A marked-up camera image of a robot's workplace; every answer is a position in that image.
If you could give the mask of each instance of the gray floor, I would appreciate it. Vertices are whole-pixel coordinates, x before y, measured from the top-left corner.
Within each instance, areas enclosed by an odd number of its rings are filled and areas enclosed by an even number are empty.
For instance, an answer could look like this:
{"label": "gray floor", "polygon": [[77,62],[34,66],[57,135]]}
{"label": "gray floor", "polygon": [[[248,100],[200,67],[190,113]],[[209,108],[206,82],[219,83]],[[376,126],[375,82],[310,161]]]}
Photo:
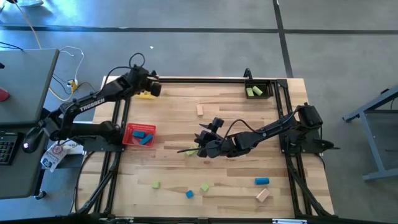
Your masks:
{"label": "gray floor", "polygon": [[[250,28],[275,29],[272,0],[45,0],[44,7],[26,9],[35,26]],[[286,29],[398,29],[397,1],[279,0]],[[7,5],[0,22],[24,26],[21,15]],[[126,65],[134,52],[146,56],[148,69],[161,75],[240,77],[249,67],[256,77],[286,77],[278,34],[38,32],[45,48],[82,48],[85,61],[80,82],[95,88],[109,69]],[[341,117],[398,83],[398,35],[286,35],[293,75],[304,78],[311,104],[320,112],[324,138],[341,147],[325,153],[333,206],[345,218],[397,222],[398,178],[364,182],[376,170],[359,121]],[[29,31],[0,30],[0,40],[25,49],[37,48]],[[70,78],[79,54],[61,54],[57,75]],[[57,83],[52,86],[60,92]],[[90,91],[88,86],[77,96]],[[59,105],[48,95],[46,107]],[[87,112],[80,120],[90,120]],[[49,197],[0,201],[0,220],[66,214],[72,200],[76,170],[46,174]]]}

